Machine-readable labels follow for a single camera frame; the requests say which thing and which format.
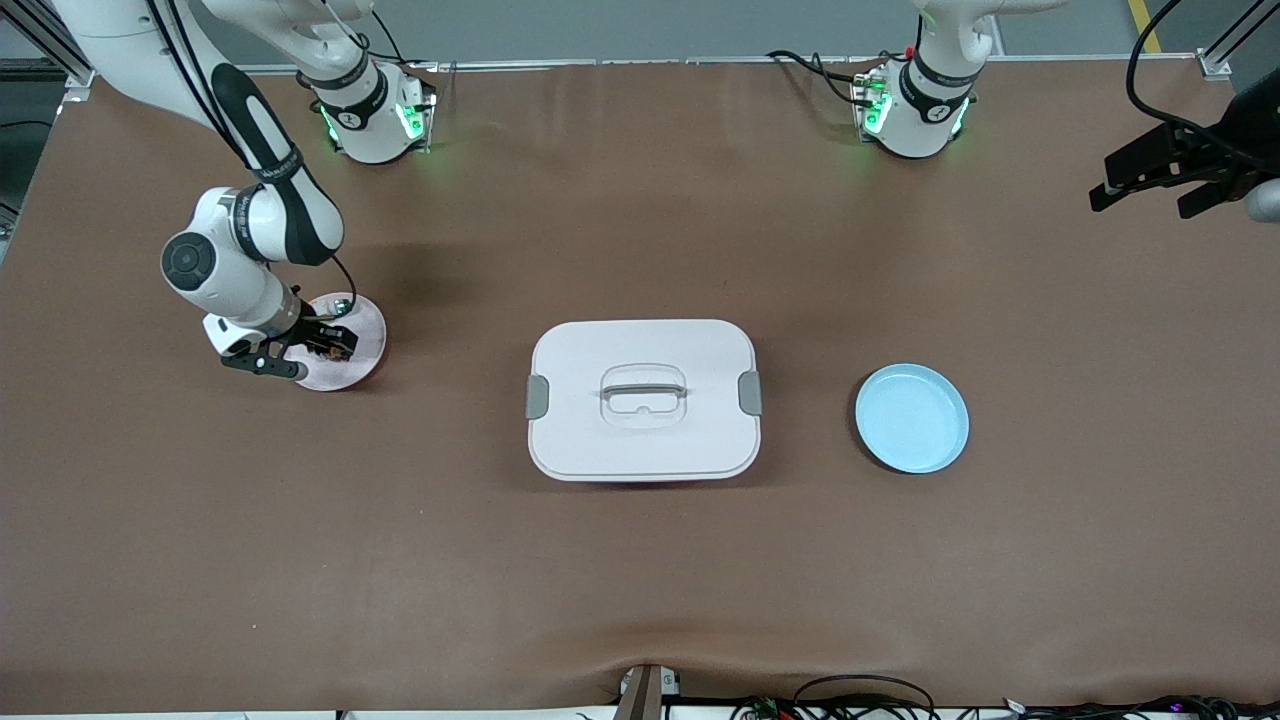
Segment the white lidded storage box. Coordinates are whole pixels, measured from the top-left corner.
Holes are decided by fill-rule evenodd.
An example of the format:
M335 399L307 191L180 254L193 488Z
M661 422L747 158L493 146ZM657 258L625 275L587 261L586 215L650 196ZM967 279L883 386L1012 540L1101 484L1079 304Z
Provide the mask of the white lidded storage box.
M721 319L568 322L535 343L527 451L557 480L718 480L762 448L750 337Z

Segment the pink round plate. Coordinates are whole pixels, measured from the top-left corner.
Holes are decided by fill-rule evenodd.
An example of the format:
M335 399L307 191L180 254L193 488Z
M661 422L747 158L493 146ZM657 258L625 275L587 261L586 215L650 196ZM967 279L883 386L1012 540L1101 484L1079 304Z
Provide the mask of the pink round plate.
M319 311L324 310L324 300L338 293L326 293L314 301ZM352 359L347 363L335 363L312 355L305 346L297 345L284 352L284 359L302 363L308 373L305 379L296 382L298 386L319 391L337 392L351 389L366 377L372 374L381 363L388 341L385 318L379 306L362 293L355 296L355 310L332 325L344 325L358 337L358 347Z

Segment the light blue round plate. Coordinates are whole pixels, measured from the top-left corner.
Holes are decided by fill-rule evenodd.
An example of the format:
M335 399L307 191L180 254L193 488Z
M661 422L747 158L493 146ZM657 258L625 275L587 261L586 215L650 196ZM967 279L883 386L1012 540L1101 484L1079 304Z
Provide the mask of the light blue round plate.
M965 451L972 420L959 388L934 369L897 363L870 373L851 418L870 455L895 471L931 474Z

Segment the aluminium frame post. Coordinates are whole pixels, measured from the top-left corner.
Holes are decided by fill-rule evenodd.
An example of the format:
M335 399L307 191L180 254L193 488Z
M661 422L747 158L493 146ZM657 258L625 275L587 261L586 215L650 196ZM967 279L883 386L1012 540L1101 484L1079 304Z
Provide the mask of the aluminium frame post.
M0 0L0 81L60 81L86 94L93 77L51 0Z
M1211 79L1249 85L1280 68L1280 0L1203 0L1196 50Z

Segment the silver table edge rail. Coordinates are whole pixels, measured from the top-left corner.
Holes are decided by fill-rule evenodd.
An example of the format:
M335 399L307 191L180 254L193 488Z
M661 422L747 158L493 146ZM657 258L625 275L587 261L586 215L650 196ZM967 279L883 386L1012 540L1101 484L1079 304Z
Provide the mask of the silver table edge rail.
M988 61L988 67L1009 63L1037 63L1037 61L1117 61L1125 65L1128 55L1121 54L1091 54L1091 55L996 55ZM1156 53L1140 55L1142 61L1189 61L1199 76L1208 79L1228 79L1233 76L1230 61L1212 63L1208 58L1198 53ZM617 65L758 65L771 63L768 56L690 56L685 59L660 60L623 60L623 59L548 59L548 60L498 60L498 61L411 61L410 69L424 70L426 73L457 73L457 72L521 72L521 70L547 70L559 67L617 67Z

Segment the aluminium profile bracket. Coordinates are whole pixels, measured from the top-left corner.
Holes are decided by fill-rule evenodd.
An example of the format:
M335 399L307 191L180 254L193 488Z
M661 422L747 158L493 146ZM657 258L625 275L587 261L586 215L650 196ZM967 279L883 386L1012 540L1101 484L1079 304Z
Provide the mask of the aluminium profile bracket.
M669 720L667 701L681 697L681 678L672 667L637 665L623 674L620 689L612 720Z

